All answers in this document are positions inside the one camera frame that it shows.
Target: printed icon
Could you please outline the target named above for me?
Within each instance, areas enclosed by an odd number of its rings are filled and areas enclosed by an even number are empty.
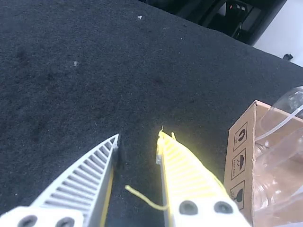
[[[244,156],[243,155],[240,155],[240,171],[243,167],[243,164],[244,164]]]
[[[247,139],[247,122],[235,133],[233,151],[235,151]]]
[[[239,135],[238,135],[238,141],[241,142],[244,139],[244,136],[246,134],[246,130],[242,129],[242,131],[240,131]]]
[[[233,200],[237,201],[237,202],[242,202],[242,200],[243,200],[243,189],[242,188],[238,191],[237,196]]]
[[[231,180],[245,171],[246,148],[232,159]]]
[[[237,204],[239,210],[244,208],[244,192],[245,192],[245,181],[241,181],[239,184],[234,186],[229,193],[229,196]]]

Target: yellow string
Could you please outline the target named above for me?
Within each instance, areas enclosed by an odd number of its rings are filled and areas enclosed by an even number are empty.
[[[140,199],[142,199],[143,201],[145,201],[148,205],[150,205],[152,208],[154,208],[156,210],[167,210],[168,209],[168,205],[160,206],[160,205],[155,204],[149,198],[147,198],[145,195],[138,192],[136,189],[133,189],[129,185],[125,185],[125,189],[128,190],[131,194],[133,194],[133,195],[139,197]]]

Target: transparent plastic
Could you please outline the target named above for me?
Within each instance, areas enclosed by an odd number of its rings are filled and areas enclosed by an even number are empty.
[[[255,220],[303,222],[303,128],[257,157],[253,174]]]
[[[256,141],[274,133],[294,116],[303,119],[303,86],[296,87],[276,101],[256,123]]]

